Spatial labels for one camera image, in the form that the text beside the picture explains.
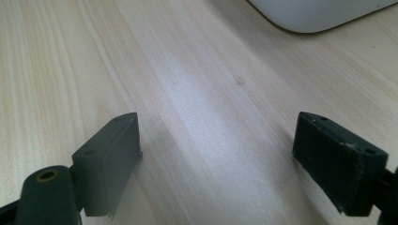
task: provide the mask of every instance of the hole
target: hole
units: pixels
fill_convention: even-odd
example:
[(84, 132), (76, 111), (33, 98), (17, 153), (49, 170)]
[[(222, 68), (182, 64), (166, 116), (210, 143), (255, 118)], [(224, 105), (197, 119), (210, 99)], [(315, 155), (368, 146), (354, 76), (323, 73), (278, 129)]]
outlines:
[(365, 153), (373, 155), (373, 154), (375, 154), (375, 150), (370, 149), (370, 148), (366, 148), (365, 149)]
[(93, 150), (88, 150), (84, 153), (85, 156), (93, 156), (95, 152)]
[(53, 176), (55, 176), (55, 172), (46, 172), (40, 176), (40, 179), (42, 180), (49, 179), (52, 178)]
[(39, 183), (49, 182), (53, 180), (57, 175), (58, 175), (57, 170), (45, 171), (36, 177), (36, 181)]

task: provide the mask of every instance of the black mount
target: black mount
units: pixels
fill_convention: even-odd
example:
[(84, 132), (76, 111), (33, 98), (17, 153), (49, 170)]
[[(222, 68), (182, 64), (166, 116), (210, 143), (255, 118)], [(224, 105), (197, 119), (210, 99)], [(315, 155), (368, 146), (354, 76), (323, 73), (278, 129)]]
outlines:
[(73, 165), (52, 166), (29, 175), (21, 198), (0, 208), (0, 224), (82, 224), (112, 216), (134, 167), (142, 157), (137, 113), (120, 115), (73, 156)]
[(398, 175), (385, 169), (388, 154), (320, 115), (301, 112), (293, 156), (325, 191), (340, 213), (398, 224)]

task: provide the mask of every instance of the table surface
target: table surface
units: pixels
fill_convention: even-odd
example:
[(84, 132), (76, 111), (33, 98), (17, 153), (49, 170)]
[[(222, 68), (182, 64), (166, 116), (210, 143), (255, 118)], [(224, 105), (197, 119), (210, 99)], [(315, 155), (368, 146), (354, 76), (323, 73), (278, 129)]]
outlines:
[(110, 119), (144, 158), (118, 214), (84, 224), (376, 224), (340, 215), (292, 158), (299, 112), (398, 165), (398, 6), (315, 35), (240, 0), (4, 0), (0, 204)]

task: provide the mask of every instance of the white object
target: white object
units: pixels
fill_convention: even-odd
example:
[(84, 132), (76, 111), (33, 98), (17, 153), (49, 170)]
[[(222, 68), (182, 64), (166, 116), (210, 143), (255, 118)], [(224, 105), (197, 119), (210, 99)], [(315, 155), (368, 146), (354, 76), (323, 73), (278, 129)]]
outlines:
[(250, 0), (282, 28), (319, 32), (397, 3), (398, 0)]

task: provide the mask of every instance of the dark spot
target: dark spot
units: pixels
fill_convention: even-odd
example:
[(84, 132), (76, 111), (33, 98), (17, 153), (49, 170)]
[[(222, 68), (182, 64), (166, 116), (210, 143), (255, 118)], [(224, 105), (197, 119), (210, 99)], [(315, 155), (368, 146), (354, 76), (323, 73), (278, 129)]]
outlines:
[(237, 85), (241, 86), (241, 85), (245, 84), (245, 80), (243, 80), (243, 78), (241, 78), (241, 77), (237, 77), (236, 83), (237, 83)]

